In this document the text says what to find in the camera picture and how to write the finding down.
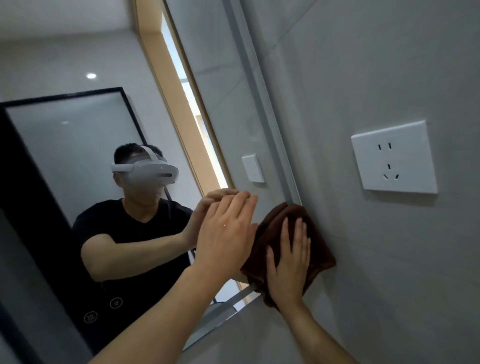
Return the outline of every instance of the neck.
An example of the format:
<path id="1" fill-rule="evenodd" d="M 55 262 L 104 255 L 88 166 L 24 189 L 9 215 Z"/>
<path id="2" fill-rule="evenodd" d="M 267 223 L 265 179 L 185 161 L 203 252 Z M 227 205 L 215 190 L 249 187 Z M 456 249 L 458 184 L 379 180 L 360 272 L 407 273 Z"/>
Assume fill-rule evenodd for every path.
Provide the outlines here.
<path id="1" fill-rule="evenodd" d="M 151 205 L 143 205 L 125 196 L 122 204 L 127 214 L 140 222 L 148 222 L 158 210 L 158 201 L 154 201 Z"/>

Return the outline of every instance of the man wearing vr headset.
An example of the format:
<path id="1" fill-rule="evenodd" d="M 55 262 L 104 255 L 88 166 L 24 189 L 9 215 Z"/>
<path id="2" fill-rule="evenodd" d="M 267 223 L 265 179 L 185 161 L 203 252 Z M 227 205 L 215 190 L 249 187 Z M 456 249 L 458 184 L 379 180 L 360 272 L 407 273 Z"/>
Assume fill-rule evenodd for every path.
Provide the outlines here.
<path id="1" fill-rule="evenodd" d="M 124 198 L 93 205 L 73 225 L 83 264 L 101 283 L 104 301 L 110 305 L 105 311 L 108 319 L 98 313 L 98 324 L 104 319 L 102 337 L 96 338 L 99 349 L 170 290 L 190 265 L 187 252 L 197 244 L 210 205 L 238 193 L 210 192 L 192 211 L 160 198 L 165 186 L 177 179 L 178 169 L 156 146 L 120 146 L 114 161 L 113 179 Z"/>

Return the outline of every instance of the brown cloth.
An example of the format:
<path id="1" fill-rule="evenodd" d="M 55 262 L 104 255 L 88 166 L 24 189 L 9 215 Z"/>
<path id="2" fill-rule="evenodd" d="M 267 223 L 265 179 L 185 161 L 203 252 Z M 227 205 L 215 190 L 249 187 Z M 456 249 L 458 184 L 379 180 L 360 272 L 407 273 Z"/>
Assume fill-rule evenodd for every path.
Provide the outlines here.
<path id="1" fill-rule="evenodd" d="M 308 267 L 303 293 L 305 293 L 318 273 L 336 265 L 335 257 L 330 252 L 330 249 L 328 249 L 328 246 L 325 244 L 325 241 L 303 206 L 296 204 L 288 206 L 287 203 L 284 202 L 274 207 L 258 226 L 252 253 L 241 268 L 241 272 L 247 276 L 250 284 L 256 285 L 256 291 L 262 294 L 265 304 L 275 308 L 276 305 L 268 293 L 266 281 L 266 247 L 267 245 L 272 247 L 275 255 L 275 266 L 277 266 L 280 261 L 280 233 L 285 217 L 288 217 L 290 246 L 293 243 L 293 232 L 295 231 L 295 221 L 297 218 L 303 218 L 303 221 L 307 224 L 307 236 L 312 240 L 310 247 L 310 266 Z"/>

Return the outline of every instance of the microfiber cloth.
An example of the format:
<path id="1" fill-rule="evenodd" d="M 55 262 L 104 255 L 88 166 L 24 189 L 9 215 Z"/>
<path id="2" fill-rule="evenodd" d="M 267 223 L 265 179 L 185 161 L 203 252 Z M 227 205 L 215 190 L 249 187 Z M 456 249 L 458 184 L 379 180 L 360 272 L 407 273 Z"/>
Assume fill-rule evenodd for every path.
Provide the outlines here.
<path id="1" fill-rule="evenodd" d="M 336 265 L 335 257 L 325 244 L 325 241 L 303 206 L 296 204 L 288 205 L 284 202 L 274 207 L 258 226 L 252 253 L 241 268 L 241 272 L 247 276 L 248 282 L 255 284 L 257 288 L 256 291 L 262 294 L 264 302 L 268 307 L 277 308 L 268 292 L 266 280 L 266 247 L 267 245 L 272 247 L 275 255 L 275 266 L 277 266 L 280 261 L 280 233 L 285 218 L 288 218 L 290 246 L 293 243 L 295 221 L 298 218 L 303 218 L 303 222 L 307 224 L 307 236 L 312 240 L 310 246 L 310 266 L 308 267 L 303 293 L 305 293 L 318 273 Z"/>

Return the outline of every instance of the white switch plate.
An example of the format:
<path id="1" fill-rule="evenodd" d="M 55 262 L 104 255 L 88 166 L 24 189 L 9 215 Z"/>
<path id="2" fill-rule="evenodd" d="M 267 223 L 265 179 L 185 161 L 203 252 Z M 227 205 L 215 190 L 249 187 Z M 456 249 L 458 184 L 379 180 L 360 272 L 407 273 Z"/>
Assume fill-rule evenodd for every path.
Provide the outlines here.
<path id="1" fill-rule="evenodd" d="M 438 193 L 425 120 L 352 136 L 363 188 Z"/>
<path id="2" fill-rule="evenodd" d="M 245 170 L 247 171 L 247 176 L 250 182 L 265 182 L 256 154 L 244 156 L 241 158 L 241 161 L 243 162 Z"/>

